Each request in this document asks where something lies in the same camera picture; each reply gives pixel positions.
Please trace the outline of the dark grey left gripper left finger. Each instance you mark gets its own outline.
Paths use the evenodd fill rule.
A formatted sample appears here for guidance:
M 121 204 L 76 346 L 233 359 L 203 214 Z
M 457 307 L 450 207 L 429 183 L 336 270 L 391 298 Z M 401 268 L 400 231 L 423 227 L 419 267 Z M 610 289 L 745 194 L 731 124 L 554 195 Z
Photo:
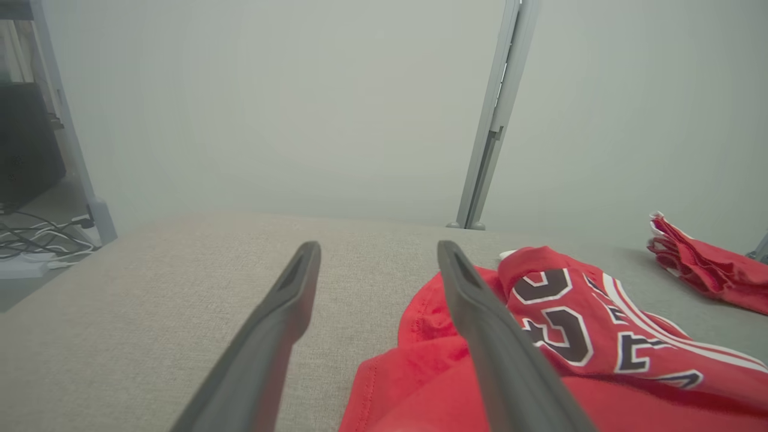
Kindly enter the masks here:
M 321 247 L 297 248 L 182 410 L 173 431 L 273 431 L 294 344 L 314 306 Z

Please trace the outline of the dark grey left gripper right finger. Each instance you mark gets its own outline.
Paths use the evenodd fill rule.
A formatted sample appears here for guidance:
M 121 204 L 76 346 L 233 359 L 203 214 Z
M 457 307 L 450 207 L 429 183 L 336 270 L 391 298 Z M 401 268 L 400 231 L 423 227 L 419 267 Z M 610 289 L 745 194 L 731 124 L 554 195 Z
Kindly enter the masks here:
M 594 431 L 592 421 L 458 244 L 437 246 L 445 299 L 466 339 L 492 431 Z

